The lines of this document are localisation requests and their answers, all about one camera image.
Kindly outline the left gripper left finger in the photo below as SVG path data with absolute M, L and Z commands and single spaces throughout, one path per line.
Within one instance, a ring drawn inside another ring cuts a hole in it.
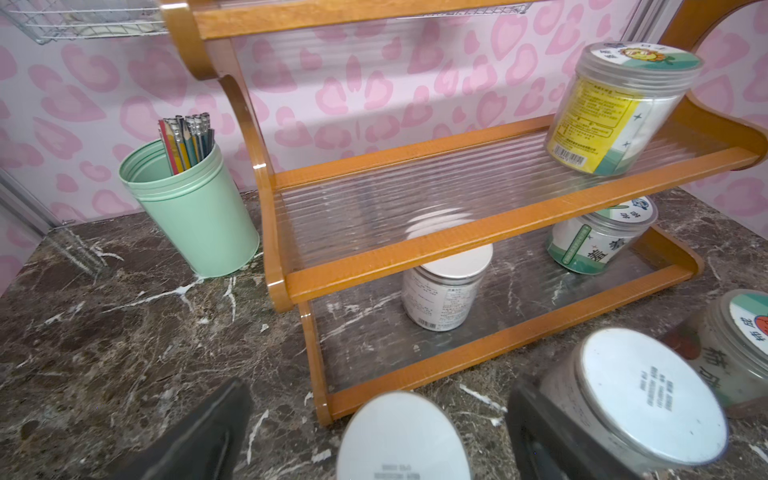
M 230 479 L 253 400 L 243 380 L 223 383 L 112 479 Z

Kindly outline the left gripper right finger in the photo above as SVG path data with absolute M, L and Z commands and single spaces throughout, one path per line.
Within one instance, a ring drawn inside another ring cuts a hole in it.
M 516 383 L 507 431 L 522 479 L 637 479 L 531 383 Z

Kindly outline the tall white tin jar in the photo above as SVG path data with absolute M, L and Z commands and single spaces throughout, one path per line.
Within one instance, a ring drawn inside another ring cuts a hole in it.
M 708 465 L 728 448 L 728 421 L 709 386 L 665 344 L 634 330 L 593 332 L 539 388 L 639 475 Z

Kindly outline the white lid green label jar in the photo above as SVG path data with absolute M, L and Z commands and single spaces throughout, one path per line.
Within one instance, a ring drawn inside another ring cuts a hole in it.
M 349 421 L 338 479 L 470 479 L 468 455 L 444 411 L 408 391 L 381 394 Z

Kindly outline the strawberry lid seed jar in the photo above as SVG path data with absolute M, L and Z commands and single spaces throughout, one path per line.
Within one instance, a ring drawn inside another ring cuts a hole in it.
M 710 387 L 726 415 L 767 412 L 767 294 L 736 289 L 708 303 L 660 341 Z

